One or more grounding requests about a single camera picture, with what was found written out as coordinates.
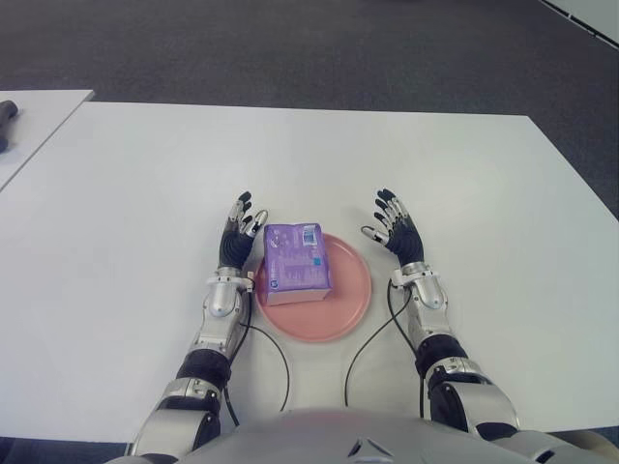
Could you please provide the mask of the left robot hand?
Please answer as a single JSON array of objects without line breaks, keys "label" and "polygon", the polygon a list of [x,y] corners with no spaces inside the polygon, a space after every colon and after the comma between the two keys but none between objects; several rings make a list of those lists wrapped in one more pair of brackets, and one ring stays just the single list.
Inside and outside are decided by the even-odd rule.
[{"label": "left robot hand", "polygon": [[221,234],[219,267],[242,270],[249,258],[253,242],[268,218],[266,210],[248,215],[252,195],[243,192],[233,203]]}]

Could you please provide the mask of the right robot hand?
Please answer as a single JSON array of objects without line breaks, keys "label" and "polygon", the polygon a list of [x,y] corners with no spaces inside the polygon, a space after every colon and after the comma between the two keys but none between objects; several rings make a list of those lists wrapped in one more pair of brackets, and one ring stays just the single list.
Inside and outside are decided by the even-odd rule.
[{"label": "right robot hand", "polygon": [[361,232],[394,254],[402,267],[424,262],[421,235],[403,202],[391,190],[383,188],[376,193],[374,203],[378,211],[373,216],[383,228],[365,225]]}]

